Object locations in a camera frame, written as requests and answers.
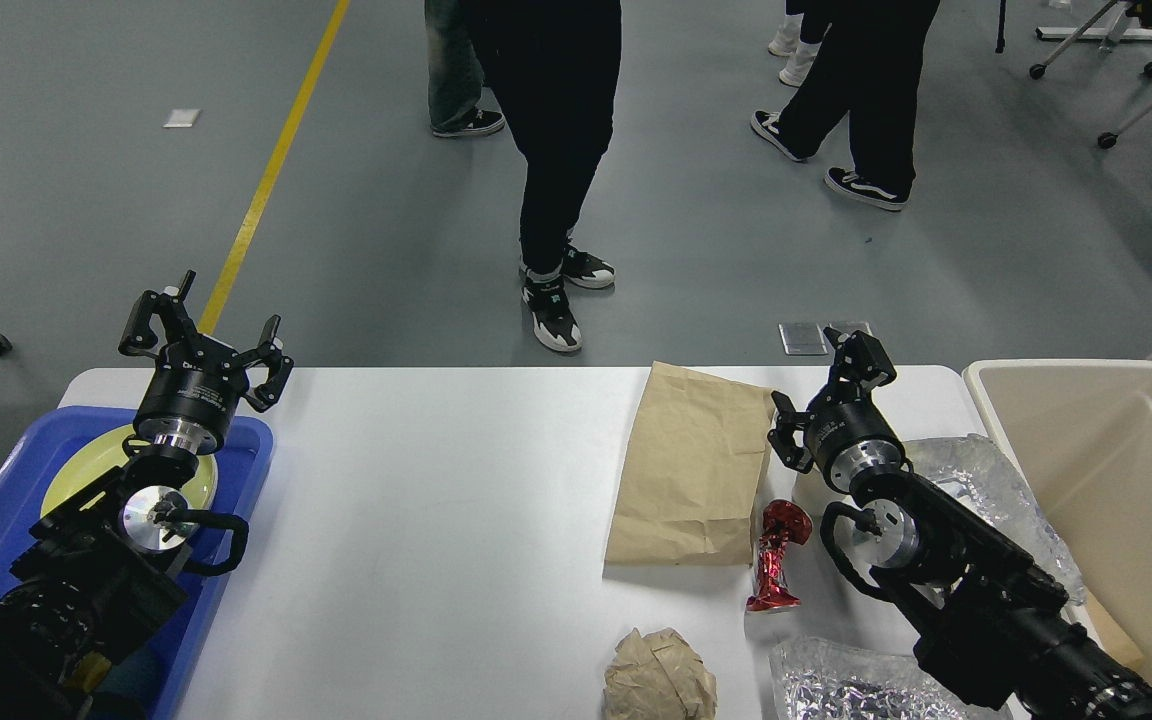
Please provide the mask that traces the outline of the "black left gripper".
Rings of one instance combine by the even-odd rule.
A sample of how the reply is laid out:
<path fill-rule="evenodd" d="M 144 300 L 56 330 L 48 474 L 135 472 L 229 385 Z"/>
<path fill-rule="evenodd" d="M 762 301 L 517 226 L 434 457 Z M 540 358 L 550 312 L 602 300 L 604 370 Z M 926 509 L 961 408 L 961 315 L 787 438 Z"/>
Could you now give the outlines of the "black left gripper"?
<path fill-rule="evenodd" d="M 242 395 L 256 414 L 278 404 L 294 361 L 285 356 L 276 336 L 280 314 L 270 314 L 259 342 L 241 354 L 214 338 L 198 340 L 184 306 L 195 276 L 195 270 L 187 270 L 179 286 L 143 291 L 116 348 L 128 357 L 156 357 L 154 377 L 134 416 L 134 433 L 156 444 L 166 435 L 184 437 L 187 450 L 202 456 L 223 448 Z M 166 343 L 157 351 L 160 340 Z M 268 376 L 252 386 L 247 370 L 256 366 L 264 366 Z"/>

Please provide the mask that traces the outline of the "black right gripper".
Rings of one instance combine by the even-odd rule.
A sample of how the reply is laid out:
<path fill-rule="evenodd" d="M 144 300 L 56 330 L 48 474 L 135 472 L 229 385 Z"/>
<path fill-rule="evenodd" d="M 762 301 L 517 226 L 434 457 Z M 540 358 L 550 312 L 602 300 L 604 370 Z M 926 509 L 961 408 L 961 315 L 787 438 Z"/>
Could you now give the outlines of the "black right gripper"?
<path fill-rule="evenodd" d="M 823 397 L 799 411 L 786 393 L 772 391 L 774 419 L 767 441 L 787 469 L 810 473 L 817 467 L 833 492 L 851 495 L 864 471 L 909 469 L 905 448 L 870 397 L 899 374 L 872 334 L 827 325 L 823 336 L 835 350 Z M 804 446 L 796 433 L 803 433 Z"/>

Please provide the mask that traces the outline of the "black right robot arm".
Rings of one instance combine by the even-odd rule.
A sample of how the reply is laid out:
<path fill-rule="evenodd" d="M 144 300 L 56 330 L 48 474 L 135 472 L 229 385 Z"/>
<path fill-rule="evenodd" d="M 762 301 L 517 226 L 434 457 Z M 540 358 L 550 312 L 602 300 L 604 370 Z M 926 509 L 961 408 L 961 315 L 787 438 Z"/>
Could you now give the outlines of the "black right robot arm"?
<path fill-rule="evenodd" d="M 916 664 L 961 702 L 1033 719 L 1152 719 L 1152 685 L 1062 619 L 1058 579 L 1020 544 L 916 473 L 872 391 L 895 381 L 882 343 L 823 329 L 828 381 L 797 410 L 774 392 L 771 447 L 838 493 L 818 536 L 856 591 L 895 605 L 919 635 Z"/>

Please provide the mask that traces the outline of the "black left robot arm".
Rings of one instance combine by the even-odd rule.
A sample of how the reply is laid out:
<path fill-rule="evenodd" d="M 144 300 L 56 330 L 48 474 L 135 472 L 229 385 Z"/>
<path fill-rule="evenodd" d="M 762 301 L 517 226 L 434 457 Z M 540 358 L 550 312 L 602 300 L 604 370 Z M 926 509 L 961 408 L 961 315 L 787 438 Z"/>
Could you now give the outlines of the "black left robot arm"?
<path fill-rule="evenodd" d="M 188 601 L 180 575 L 238 568 L 250 525 L 202 509 L 184 488 L 223 450 L 238 404 L 266 411 L 293 361 L 270 316 L 252 348 L 198 329 L 185 300 L 195 282 L 143 291 L 118 344 L 154 361 L 122 441 L 122 464 L 65 498 L 29 529 L 0 596 L 0 719 L 145 719 L 146 703 L 104 685 Z"/>

